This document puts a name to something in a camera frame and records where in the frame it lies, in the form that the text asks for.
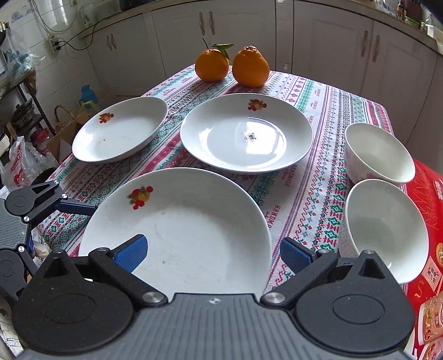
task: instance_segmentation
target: white cable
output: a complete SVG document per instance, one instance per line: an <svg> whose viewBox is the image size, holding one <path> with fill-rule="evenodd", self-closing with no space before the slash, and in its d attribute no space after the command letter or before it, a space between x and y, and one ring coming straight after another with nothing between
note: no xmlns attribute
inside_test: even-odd
<svg viewBox="0 0 443 360"><path fill-rule="evenodd" d="M35 11L37 12L37 14L39 15L40 20L42 21L46 32L48 33L48 35L50 35L50 33L48 32L48 30L52 31L52 32L65 32L67 30L69 30L71 28L71 26L74 24L74 21L77 18L77 11L78 11L78 4L77 2L75 3L75 15L74 15L74 19L72 20L71 24L69 24L69 26L65 29L65 30L54 30L52 28L50 28L46 23L45 20L43 20L42 15L40 14L39 9L37 8L37 4L35 3L35 0L31 0L32 4L34 5Z"/></svg>

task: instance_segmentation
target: plate rim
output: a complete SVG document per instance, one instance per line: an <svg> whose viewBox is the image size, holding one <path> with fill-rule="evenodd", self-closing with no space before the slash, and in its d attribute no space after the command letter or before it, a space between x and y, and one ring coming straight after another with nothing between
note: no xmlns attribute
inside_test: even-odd
<svg viewBox="0 0 443 360"><path fill-rule="evenodd" d="M268 254L268 260L269 260L269 262L266 264L266 267L267 267L267 269L268 269L268 275L267 275L266 277L263 278L263 285L262 285L263 292L264 292L264 291L266 290L266 286L268 285L268 282L269 282L269 276L270 276L271 268L272 268L272 251L273 251L273 246L272 246L272 236L271 236L271 232L270 232L270 230L269 230L269 227L268 227L268 223L267 223L267 221L266 221L266 218L264 217L263 212L262 212L262 210L260 209L260 206L255 202L255 200L249 195L249 193L248 193L244 188L242 188L240 185L238 185L237 183L235 183L235 182L232 181L231 179L228 179L227 177L225 177L225 176L223 176L223 175L217 174L216 172L213 172L213 171L210 171L210 170L205 170L205 169L200 169L200 168L174 167L174 168L165 168L165 169L154 170L154 171L151 171L151 172L147 172L146 174L143 174L143 175L137 176L137 177L131 179L130 181L124 183L123 185L121 185L121 186L118 187L117 189L115 189L115 190L114 190L111 194L109 194L109 195L106 197L106 199L100 204L99 208L100 208L101 206L103 206L103 204L106 202L106 200L109 199L113 194L115 194L117 191L119 191L120 189L122 189L122 188L123 188L124 186L126 186L127 184L130 184L130 183L132 183L132 182L135 182L137 179L145 178L145 177L147 177L147 176L151 176L153 173L156 173L156 172L174 172L174 171L179 171L179 172L180 172L180 171L182 171L182 170L191 171L191 172L200 172L200 173L203 173L203 174L207 174L207 175L209 175L209 176L218 177L218 178L222 179L223 181L227 181L227 184L230 184L230 186L234 186L234 187L240 189L240 191L241 191L241 192L242 192L242 193L243 193L243 194L249 199L249 202L251 203L251 205L252 205L252 206L255 208L255 210L257 211L257 215L261 215L261 216L260 216L260 221L262 222L263 228L266 230L265 233L266 233L266 238L267 238L267 245L268 245L268 248L269 248L269 254ZM88 226L89 226L89 224L90 224L91 219L92 219L92 217L89 219L89 221L88 221L88 223L87 223L87 225L86 225L86 227L85 227L85 230L84 230L84 232L83 232L82 240L81 240L81 242L80 242L80 244L79 244L79 247L78 247L78 256L81 256L80 254L81 254L81 247L82 247L83 239L84 239L84 237L85 237L85 235L86 235L86 232L87 232L87 229L88 229Z"/></svg>
<svg viewBox="0 0 443 360"><path fill-rule="evenodd" d="M165 100L161 99L161 98L156 97L156 96L138 96L138 97L136 97L136 98L126 99L126 100L123 100L123 101L120 101L120 102L116 102L115 104L112 104L112 105L108 106L106 109L103 109L103 110L99 111L97 114L95 114L92 118L90 118L90 119L89 119L89 120L88 120L88 121L82 126L82 128L83 128L83 127L84 127L89 121L91 121L94 117L96 117L99 113L105 113L105 112L107 112L107 110L108 110L109 108L111 108L111 107L113 107L113 106L115 106L115 105L121 104L121 103L123 103L123 102L135 101L136 99L140 99L140 98L156 98L156 99L161 100L161 101L166 105L166 113L165 113L165 116L164 116L163 119L160 121L159 125L154 129L154 131L153 131L153 132L152 132L152 133L151 133L151 134L150 134L145 140L141 141L140 143L136 144L136 145L133 146L132 148L130 148L130 149L128 149L128 150L126 150L126 151L124 151L124 152L118 154L118 155L114 155L113 157L108 157L108 158L106 158L106 159L101 159L101 160L84 160L84 159L79 158L79 157L74 153L74 143L75 143L75 141L76 141L76 139L77 139L78 134L79 134L80 131L81 131L81 129L80 129L79 132L78 132L77 134L75 134L74 140L72 141L72 154L74 155L74 157L75 157L77 160L82 161L82 162L86 162L86 163L90 163L90 164L94 164L94 163L95 163L95 164L102 164L102 163L109 163L109 162L114 162L114 161L123 160L123 159L125 159L125 158L131 156L131 155L132 155L132 153L131 153L132 151L135 150L135 152L137 152L137 151L140 150L141 148L145 147L145 145L143 145L143 144L146 142L146 140L148 140L151 136L153 136L153 135L156 133L156 131L157 131L157 130L160 128L160 126L164 123L164 121L165 121L165 119L166 119L166 117L167 117L167 115L168 115L168 112L169 112L169 106L168 106L167 102L166 102Z"/></svg>
<svg viewBox="0 0 443 360"><path fill-rule="evenodd" d="M263 170L263 169L261 169L261 170L259 170L259 169L234 170L234 169L229 168L229 167L224 167L224 166L219 166L219 165L210 164L209 162L206 162L206 161L200 159L197 155L195 155L195 154L194 154L194 153L193 153L193 152L192 152L192 151L191 151L191 150L185 145L185 141L183 141L183 136L182 136L182 129L183 129L183 126L184 126L185 123L186 123L186 119L188 118L189 114L190 114L194 109L196 109L196 108L198 108L199 106L205 104L206 102L209 102L209 101L214 100L214 99L217 99L217 98L221 98L221 97L223 97L223 96L233 96L233 95L235 96L235 95L238 95L238 94L250 94L250 95L253 95L253 94L254 94L254 95L260 95L260 96L263 96L263 97L266 97L266 98L273 98L273 99L276 99L276 100L280 100L280 101L282 101L282 102L284 102L284 103L286 103L286 104L292 106L292 105L289 104L288 102L286 102L286 101L284 101L284 100L281 100L281 99L279 99L279 98L275 98L275 97L270 96L270 95L259 94L259 93L233 93L233 94L224 94L224 95L215 96L215 97L213 97L213 98L210 98L210 99L208 99L208 100L205 100L205 101L202 102L201 104L198 104L196 107L194 107L190 112L188 112L188 113L186 114L185 118L183 119L181 125L180 125L180 140L182 141L182 144L183 144L184 148L187 150L187 152L189 152L189 154L191 154L191 155L192 155L193 157L195 157L197 160L199 160L199 161L201 161L201 162L203 162L203 163L205 163L205 164L208 164L209 166L212 166L212 167L217 168L217 169L220 169L220 170L225 170L225 171L233 172L233 173L236 173L236 174L263 174L263 173L266 173L266 172L279 171L279 170L281 170L281 169L284 169L284 168L287 168L287 167L289 167L289 166L292 166L293 164L297 163L298 161L300 161L301 159L303 159L303 158L307 155L307 153L311 150L312 145L313 145L313 143L314 143L314 130L312 129L312 125L311 125L311 123L309 122L309 120L307 119L307 117L306 117L306 116L305 116L305 115L304 115L304 114L303 114L298 108L296 108L295 106L292 106L292 107L293 107L295 110L297 110L297 111L298 111L298 112L299 112L299 113L305 118L306 122L307 122L308 125L309 125L309 128L311 129L311 142L310 142L310 144L309 144L309 146L308 146L306 152L303 153L303 155L300 156L300 158L297 159L297 160L295 160L295 161L291 161L290 163L286 163L286 164L281 165L281 166L271 167L271 168L266 169L266 170Z"/></svg>

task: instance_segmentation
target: cabinet handle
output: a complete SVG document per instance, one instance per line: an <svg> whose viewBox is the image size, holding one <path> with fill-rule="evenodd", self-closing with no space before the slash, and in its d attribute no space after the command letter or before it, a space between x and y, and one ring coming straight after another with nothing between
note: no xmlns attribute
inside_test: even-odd
<svg viewBox="0 0 443 360"><path fill-rule="evenodd" d="M214 19L212 18L212 11L209 12L209 26L211 28L212 35L215 35Z"/></svg>
<svg viewBox="0 0 443 360"><path fill-rule="evenodd" d="M111 33L111 42L112 42L112 45L114 46L114 49L117 50L117 46L115 45L115 42L114 42L114 34L113 33Z"/></svg>
<svg viewBox="0 0 443 360"><path fill-rule="evenodd" d="M361 57L364 58L365 57L365 53L366 53L366 48L368 46L368 31L365 31L365 40L363 41L363 49L361 50Z"/></svg>
<svg viewBox="0 0 443 360"><path fill-rule="evenodd" d="M205 23L203 22L203 13L200 13L200 29L202 30L202 35L205 34Z"/></svg>
<svg viewBox="0 0 443 360"><path fill-rule="evenodd" d="M106 45L108 45L110 51L112 51L111 44L109 43L109 35L106 35Z"/></svg>
<svg viewBox="0 0 443 360"><path fill-rule="evenodd" d="M378 51L380 49L380 36L377 35L377 42L375 43L375 51L374 51L374 57L372 58L372 62L377 61Z"/></svg>

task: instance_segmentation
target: table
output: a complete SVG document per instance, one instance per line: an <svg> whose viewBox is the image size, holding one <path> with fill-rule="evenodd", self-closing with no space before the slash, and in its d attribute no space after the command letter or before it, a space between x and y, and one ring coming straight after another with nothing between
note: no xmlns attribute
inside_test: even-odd
<svg viewBox="0 0 443 360"><path fill-rule="evenodd" d="M256 92L282 99L304 113L314 131L311 151L297 164L261 175L239 175L214 169L183 147L179 131L186 114L210 98ZM87 164L71 154L51 176L69 197L100 205L127 181L150 171L175 166L220 173L243 187L260 206L272 236L272 269L266 291L287 280L289 268L280 258L280 240L290 236L313 249L337 250L349 180L344 167L345 129L367 122L392 132L386 110L379 104L300 76L271 72L265 86L240 86L229 71L217 83L202 82L190 66L144 96L164 99L169 112L154 140L132 157L112 164ZM39 229L51 248L78 254L87 218L56 211Z"/></svg>

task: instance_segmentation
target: cardboard box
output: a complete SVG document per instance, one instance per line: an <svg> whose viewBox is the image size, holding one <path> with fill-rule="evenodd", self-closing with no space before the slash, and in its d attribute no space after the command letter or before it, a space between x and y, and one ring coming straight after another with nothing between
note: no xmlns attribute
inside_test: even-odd
<svg viewBox="0 0 443 360"><path fill-rule="evenodd" d="M72 152L72 143L75 135L77 135L79 130L88 120L89 116L86 112L80 113L80 115L73 119L48 141L47 148L59 163L62 163Z"/></svg>

